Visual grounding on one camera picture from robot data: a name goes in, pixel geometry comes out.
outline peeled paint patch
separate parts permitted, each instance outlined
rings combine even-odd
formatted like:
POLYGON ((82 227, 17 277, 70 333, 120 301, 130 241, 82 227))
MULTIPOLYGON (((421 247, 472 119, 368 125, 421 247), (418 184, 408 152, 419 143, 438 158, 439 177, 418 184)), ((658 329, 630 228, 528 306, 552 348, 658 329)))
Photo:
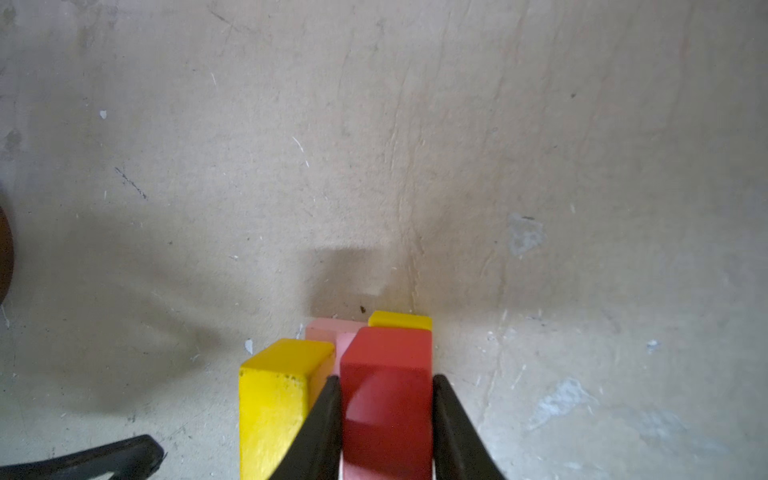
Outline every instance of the peeled paint patch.
POLYGON ((528 420, 528 431, 543 426, 552 417, 567 415, 582 403, 597 402, 593 396, 581 388, 576 379, 565 379, 558 383, 554 392, 539 400, 536 411, 528 420))
POLYGON ((617 416, 637 430, 640 438, 650 447, 672 455, 697 456, 730 453, 722 442, 693 434, 680 417, 667 410, 638 412, 627 407, 617 410, 617 416))
POLYGON ((544 224, 520 214, 509 216, 509 251, 516 257, 532 250, 547 240, 544 224))

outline beige surface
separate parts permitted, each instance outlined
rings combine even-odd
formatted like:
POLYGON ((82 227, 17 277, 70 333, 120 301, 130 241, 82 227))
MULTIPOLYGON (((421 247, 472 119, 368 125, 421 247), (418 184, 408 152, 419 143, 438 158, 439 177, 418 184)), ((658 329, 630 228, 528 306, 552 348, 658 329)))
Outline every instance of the beige surface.
POLYGON ((381 309, 510 479, 766 475, 765 2, 0 4, 0 464, 236 478, 243 342, 381 309))

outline red block top face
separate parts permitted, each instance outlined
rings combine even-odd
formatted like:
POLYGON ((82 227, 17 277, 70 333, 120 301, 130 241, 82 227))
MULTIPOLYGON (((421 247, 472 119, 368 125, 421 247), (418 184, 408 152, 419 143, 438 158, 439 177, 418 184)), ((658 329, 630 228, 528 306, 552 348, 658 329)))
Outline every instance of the red block top face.
POLYGON ((432 332, 367 326, 360 329, 341 358, 342 368, 344 364, 426 370, 431 378, 432 332))
POLYGON ((432 478, 432 332, 366 327, 341 358, 344 469, 432 478))

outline toy block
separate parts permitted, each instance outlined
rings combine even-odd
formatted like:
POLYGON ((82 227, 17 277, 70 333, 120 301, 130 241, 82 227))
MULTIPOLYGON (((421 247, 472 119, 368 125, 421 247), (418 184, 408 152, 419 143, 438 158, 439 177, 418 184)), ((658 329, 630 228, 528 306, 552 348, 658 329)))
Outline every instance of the toy block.
POLYGON ((304 330, 304 338, 331 342, 336 347, 336 362, 333 364, 333 375, 339 375, 339 362, 346 347, 355 338, 357 331, 366 326, 363 322, 351 320, 318 318, 314 319, 304 330))
POLYGON ((240 367, 241 480, 272 475, 333 363, 331 343, 280 339, 240 367))
POLYGON ((407 313, 392 313, 375 311, 368 318, 368 326, 387 326, 402 329, 422 329, 432 331, 432 319, 428 316, 409 315, 407 313))
POLYGON ((432 332, 361 329, 341 390, 345 478, 432 478, 432 332))

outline yellow block side face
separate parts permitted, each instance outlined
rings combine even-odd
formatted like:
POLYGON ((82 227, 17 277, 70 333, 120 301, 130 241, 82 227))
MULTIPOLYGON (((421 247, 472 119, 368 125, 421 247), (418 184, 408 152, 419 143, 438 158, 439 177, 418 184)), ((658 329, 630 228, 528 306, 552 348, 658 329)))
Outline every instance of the yellow block side face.
POLYGON ((428 316, 376 311, 368 319, 368 326, 388 326, 401 329, 420 329, 429 330, 431 332, 432 319, 428 316))
POLYGON ((333 344, 282 339, 240 367, 240 478, 266 480, 333 370, 333 344))

